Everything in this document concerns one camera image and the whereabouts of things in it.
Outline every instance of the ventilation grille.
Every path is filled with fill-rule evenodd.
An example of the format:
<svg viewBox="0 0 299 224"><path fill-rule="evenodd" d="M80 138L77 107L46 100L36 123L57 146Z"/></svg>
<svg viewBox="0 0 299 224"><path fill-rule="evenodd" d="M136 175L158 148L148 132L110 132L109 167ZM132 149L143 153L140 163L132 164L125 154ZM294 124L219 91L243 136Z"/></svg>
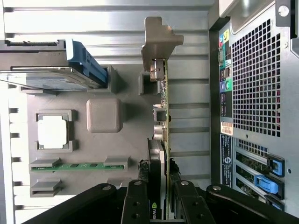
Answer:
<svg viewBox="0 0 299 224"><path fill-rule="evenodd" d="M232 46L234 127L280 137L280 34L270 20Z"/></svg>
<svg viewBox="0 0 299 224"><path fill-rule="evenodd" d="M236 146L238 146L239 148L245 149L251 153L266 157L266 155L268 154L268 148L263 147L263 146L259 146L257 144L248 142L248 141L244 141L241 139L236 139L235 141Z"/></svg>

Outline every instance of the white label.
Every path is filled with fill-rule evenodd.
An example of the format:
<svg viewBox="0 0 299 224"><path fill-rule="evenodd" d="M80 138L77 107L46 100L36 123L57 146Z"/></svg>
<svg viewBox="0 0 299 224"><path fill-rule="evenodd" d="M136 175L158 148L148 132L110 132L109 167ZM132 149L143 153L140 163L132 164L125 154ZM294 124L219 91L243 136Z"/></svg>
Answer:
<svg viewBox="0 0 299 224"><path fill-rule="evenodd" d="M221 122L221 133L233 136L234 125L228 122Z"/></svg>

